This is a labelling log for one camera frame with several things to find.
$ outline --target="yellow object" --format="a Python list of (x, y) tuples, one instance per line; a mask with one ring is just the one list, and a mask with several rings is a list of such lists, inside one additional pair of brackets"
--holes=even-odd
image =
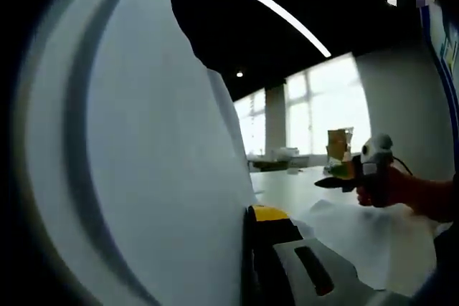
[(253, 210), (255, 211), (255, 217), (257, 221), (273, 221), (281, 219), (289, 219), (288, 215), (284, 211), (279, 209), (261, 205), (253, 205)]

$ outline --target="white table surface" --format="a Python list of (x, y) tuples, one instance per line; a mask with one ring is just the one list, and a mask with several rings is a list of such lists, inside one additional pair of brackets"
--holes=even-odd
[(261, 204), (285, 211), (295, 218), (324, 199), (335, 203), (358, 204), (355, 191), (343, 193), (341, 189), (325, 189), (314, 183), (322, 178), (323, 166), (302, 168), (296, 175), (287, 171), (251, 173), (253, 190)]

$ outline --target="black cable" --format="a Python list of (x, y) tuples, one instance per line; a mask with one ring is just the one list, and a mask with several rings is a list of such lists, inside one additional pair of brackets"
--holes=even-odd
[(401, 163), (403, 165), (403, 167), (405, 168), (405, 170), (411, 175), (413, 176), (413, 172), (411, 172), (411, 170), (408, 168), (407, 164), (403, 163), (403, 161), (401, 159), (398, 159), (397, 157), (394, 157), (394, 160), (398, 161), (399, 163)]

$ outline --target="window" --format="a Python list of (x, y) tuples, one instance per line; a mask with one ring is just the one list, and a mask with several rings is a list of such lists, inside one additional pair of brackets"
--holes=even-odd
[(371, 136), (368, 107), (351, 54), (287, 78), (287, 146), (300, 154), (326, 154), (327, 130), (354, 127), (352, 152)]
[(246, 153), (265, 154), (265, 90), (235, 102)]

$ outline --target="black ceiling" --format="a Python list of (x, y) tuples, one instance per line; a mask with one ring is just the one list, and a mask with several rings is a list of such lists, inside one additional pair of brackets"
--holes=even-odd
[[(6, 21), (16, 33), (8, 43), (11, 58), (22, 51), (48, 1), (6, 0)], [(382, 0), (274, 1), (303, 23), (332, 57), (359, 55), (420, 35), (416, 9), (391, 7)], [(196, 56), (223, 75), (235, 100), (325, 60), (296, 29), (256, 0), (172, 0), (172, 6)], [(18, 65), (9, 64), (9, 74)], [(239, 69), (245, 72), (242, 78), (235, 76)]]

